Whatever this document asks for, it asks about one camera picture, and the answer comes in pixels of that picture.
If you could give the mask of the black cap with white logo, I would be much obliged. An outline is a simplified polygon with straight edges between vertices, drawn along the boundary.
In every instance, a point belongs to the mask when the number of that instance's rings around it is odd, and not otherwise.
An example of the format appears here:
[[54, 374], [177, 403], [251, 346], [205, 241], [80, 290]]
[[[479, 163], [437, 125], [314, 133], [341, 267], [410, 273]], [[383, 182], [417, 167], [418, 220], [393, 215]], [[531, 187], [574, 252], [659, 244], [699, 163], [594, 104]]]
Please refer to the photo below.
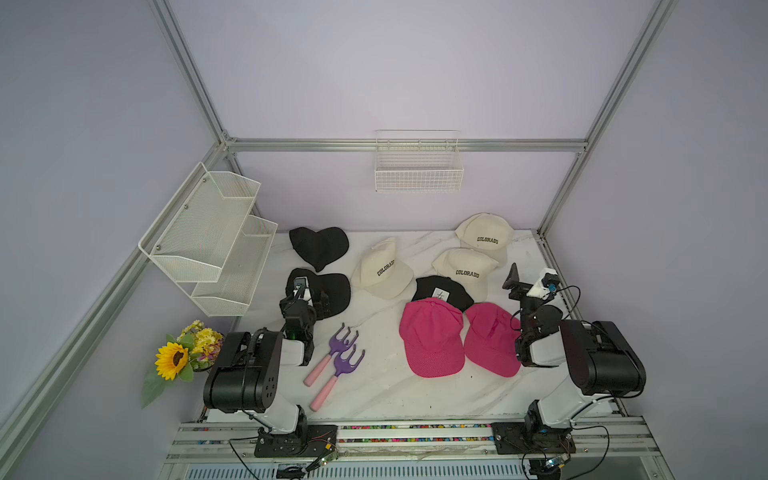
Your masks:
[[416, 279], [416, 291], [412, 301], [427, 298], [442, 300], [464, 312], [474, 304], [473, 298], [458, 282], [449, 277], [430, 275]]

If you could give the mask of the pink cap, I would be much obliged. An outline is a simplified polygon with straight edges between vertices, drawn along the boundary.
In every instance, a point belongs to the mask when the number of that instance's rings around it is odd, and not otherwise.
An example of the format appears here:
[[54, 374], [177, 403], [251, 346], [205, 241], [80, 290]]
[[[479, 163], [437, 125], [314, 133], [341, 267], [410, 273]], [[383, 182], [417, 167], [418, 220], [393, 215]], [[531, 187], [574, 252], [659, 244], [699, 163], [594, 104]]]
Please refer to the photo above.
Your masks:
[[469, 321], [464, 350], [474, 364], [504, 378], [515, 376], [521, 368], [515, 341], [520, 337], [520, 321], [496, 304], [476, 303], [465, 312]]
[[411, 371], [421, 378], [459, 373], [465, 365], [463, 313], [438, 298], [405, 305], [399, 325]]

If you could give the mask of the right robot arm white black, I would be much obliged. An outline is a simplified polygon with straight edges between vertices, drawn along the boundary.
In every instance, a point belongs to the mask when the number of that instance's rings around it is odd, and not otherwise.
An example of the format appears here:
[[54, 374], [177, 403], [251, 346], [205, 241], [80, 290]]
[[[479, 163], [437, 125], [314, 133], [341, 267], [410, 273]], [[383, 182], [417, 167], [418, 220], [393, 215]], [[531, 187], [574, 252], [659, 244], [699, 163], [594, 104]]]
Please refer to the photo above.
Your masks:
[[598, 402], [643, 393], [645, 368], [615, 323], [568, 320], [552, 304], [563, 291], [555, 270], [543, 270], [531, 284], [520, 280], [513, 264], [502, 288], [519, 303], [514, 348], [521, 365], [552, 369], [564, 364], [568, 369], [567, 379], [529, 405], [525, 435], [566, 435], [572, 422]]

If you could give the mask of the cream Colorado cap middle right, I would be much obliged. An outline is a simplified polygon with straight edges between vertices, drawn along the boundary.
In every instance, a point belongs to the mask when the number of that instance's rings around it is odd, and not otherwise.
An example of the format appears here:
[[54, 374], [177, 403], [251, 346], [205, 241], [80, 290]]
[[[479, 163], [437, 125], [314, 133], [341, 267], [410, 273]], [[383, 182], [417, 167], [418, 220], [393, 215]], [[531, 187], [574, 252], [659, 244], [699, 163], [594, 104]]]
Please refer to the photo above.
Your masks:
[[487, 299], [488, 276], [498, 266], [495, 259], [467, 248], [447, 249], [432, 262], [438, 275], [462, 285], [475, 302]]

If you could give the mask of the cream colorado cap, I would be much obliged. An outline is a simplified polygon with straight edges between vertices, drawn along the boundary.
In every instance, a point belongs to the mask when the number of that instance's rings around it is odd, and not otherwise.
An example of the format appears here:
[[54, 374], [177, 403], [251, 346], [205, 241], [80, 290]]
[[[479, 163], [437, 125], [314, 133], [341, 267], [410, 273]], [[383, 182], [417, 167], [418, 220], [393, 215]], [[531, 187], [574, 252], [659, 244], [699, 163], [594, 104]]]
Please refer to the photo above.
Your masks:
[[483, 253], [503, 265], [508, 259], [508, 247], [515, 230], [495, 214], [478, 213], [464, 220], [455, 230], [462, 248]]
[[398, 257], [394, 237], [386, 238], [367, 250], [351, 276], [353, 287], [383, 300], [397, 297], [413, 280], [413, 270]]
[[438, 275], [462, 285], [475, 302], [487, 299], [488, 276], [498, 266], [495, 259], [467, 248], [447, 249], [432, 262]]

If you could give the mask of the purple pink garden fork upper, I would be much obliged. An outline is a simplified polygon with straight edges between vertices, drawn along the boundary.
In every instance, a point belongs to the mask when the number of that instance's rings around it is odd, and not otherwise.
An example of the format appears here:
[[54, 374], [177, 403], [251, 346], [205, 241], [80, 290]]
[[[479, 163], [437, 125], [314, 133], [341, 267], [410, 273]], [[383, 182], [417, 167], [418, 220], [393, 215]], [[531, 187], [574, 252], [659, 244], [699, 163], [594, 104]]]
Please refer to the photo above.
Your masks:
[[305, 377], [303, 384], [307, 387], [311, 387], [325, 368], [330, 364], [335, 355], [346, 352], [354, 346], [359, 333], [357, 331], [352, 332], [350, 327], [346, 327], [344, 323], [335, 332], [335, 334], [329, 339], [329, 352], [320, 360], [320, 362], [313, 368], [313, 370]]

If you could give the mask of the purple pink garden fork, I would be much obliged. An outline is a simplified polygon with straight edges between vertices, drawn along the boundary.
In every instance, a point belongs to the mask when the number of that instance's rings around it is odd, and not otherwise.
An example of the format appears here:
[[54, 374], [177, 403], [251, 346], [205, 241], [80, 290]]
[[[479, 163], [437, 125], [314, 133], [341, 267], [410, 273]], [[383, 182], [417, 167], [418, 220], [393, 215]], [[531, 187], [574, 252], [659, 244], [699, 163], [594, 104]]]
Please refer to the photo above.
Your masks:
[[335, 355], [346, 352], [354, 346], [359, 333], [357, 331], [352, 332], [350, 327], [346, 327], [344, 323], [335, 332], [335, 334], [329, 339], [329, 352], [320, 360], [320, 362], [313, 368], [313, 370], [305, 377], [303, 384], [307, 387], [311, 387], [325, 368], [330, 364]]
[[335, 372], [333, 376], [325, 383], [325, 385], [318, 392], [316, 397], [310, 403], [310, 409], [314, 412], [318, 412], [331, 392], [337, 384], [339, 378], [342, 375], [353, 373], [362, 363], [365, 358], [366, 351], [362, 350], [357, 353], [357, 346], [354, 345], [348, 352], [340, 353], [333, 361]]

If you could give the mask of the cream Colorado cap back right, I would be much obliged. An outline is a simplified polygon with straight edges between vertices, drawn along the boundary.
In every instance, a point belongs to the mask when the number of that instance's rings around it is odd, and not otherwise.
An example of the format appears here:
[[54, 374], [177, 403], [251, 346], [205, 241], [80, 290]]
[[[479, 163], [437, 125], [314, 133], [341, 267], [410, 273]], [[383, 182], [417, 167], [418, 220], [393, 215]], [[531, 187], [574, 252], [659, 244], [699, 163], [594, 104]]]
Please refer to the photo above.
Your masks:
[[508, 247], [515, 230], [495, 214], [478, 213], [464, 220], [455, 230], [462, 248], [483, 253], [503, 265], [508, 259]]

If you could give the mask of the purple pink garden fork lower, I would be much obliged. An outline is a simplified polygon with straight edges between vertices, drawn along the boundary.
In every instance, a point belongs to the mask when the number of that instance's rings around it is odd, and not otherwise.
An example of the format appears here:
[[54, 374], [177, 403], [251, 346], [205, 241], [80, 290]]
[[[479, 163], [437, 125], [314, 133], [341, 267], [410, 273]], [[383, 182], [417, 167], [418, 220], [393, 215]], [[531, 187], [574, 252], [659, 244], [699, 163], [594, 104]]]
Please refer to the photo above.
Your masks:
[[316, 397], [310, 403], [310, 409], [314, 412], [318, 412], [331, 392], [337, 384], [339, 378], [342, 375], [353, 373], [362, 363], [365, 358], [366, 351], [362, 350], [357, 353], [357, 346], [354, 345], [348, 352], [340, 353], [333, 361], [335, 372], [333, 376], [325, 383], [325, 385], [318, 392]]

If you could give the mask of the cream Colorado cap left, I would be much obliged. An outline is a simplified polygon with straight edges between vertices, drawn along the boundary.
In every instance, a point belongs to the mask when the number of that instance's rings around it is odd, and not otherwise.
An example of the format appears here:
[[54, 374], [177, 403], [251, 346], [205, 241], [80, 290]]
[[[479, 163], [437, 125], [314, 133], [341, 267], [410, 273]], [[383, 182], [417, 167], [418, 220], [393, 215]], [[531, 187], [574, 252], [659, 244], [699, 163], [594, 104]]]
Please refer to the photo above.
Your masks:
[[398, 257], [394, 237], [386, 238], [367, 250], [351, 276], [353, 287], [383, 300], [397, 297], [413, 280], [413, 270]]

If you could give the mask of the sunflower bouquet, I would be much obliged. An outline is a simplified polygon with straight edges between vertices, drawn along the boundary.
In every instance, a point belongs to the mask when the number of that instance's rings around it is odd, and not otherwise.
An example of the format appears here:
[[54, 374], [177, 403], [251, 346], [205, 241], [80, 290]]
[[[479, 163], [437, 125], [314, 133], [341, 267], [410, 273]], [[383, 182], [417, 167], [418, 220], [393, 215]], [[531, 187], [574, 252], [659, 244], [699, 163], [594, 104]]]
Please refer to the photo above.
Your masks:
[[225, 336], [195, 320], [176, 335], [167, 335], [144, 376], [140, 406], [146, 408], [177, 382], [192, 382], [210, 370], [223, 348]]

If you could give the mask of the white two-tier mesh shelf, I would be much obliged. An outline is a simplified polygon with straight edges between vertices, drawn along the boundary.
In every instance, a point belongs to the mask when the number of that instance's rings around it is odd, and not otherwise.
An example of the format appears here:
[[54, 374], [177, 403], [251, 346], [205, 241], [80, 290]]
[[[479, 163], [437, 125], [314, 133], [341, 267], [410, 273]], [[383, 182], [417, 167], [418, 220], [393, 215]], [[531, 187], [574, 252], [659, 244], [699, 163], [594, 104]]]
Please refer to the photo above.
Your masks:
[[261, 184], [198, 164], [139, 250], [208, 317], [247, 313], [278, 224], [255, 214]]

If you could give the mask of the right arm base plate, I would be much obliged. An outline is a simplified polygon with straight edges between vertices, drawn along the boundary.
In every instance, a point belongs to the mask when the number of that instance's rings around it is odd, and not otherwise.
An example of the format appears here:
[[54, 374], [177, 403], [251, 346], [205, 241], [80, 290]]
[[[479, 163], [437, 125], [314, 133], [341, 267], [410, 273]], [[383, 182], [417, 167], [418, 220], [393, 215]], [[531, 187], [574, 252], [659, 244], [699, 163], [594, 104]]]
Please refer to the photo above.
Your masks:
[[570, 429], [528, 427], [524, 422], [494, 422], [491, 430], [499, 455], [576, 452]]

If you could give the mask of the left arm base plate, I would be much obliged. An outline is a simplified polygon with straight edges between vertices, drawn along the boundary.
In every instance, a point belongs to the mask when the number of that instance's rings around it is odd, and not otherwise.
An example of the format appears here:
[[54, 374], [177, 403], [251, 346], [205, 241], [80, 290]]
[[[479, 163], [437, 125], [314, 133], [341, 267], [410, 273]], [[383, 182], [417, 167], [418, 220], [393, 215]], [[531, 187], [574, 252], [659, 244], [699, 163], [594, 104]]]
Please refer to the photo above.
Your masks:
[[338, 426], [331, 424], [299, 425], [292, 433], [267, 432], [259, 429], [254, 448], [256, 458], [315, 458], [337, 442]]

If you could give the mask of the aluminium front rail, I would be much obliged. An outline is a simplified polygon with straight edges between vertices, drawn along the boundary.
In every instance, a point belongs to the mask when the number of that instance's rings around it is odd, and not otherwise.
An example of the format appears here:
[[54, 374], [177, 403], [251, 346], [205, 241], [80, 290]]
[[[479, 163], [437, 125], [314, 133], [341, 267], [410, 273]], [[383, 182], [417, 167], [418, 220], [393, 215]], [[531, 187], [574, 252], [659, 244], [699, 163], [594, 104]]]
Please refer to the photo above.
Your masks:
[[162, 479], [670, 479], [640, 417], [587, 418], [530, 453], [489, 419], [339, 422], [277, 447], [247, 423], [182, 425]]

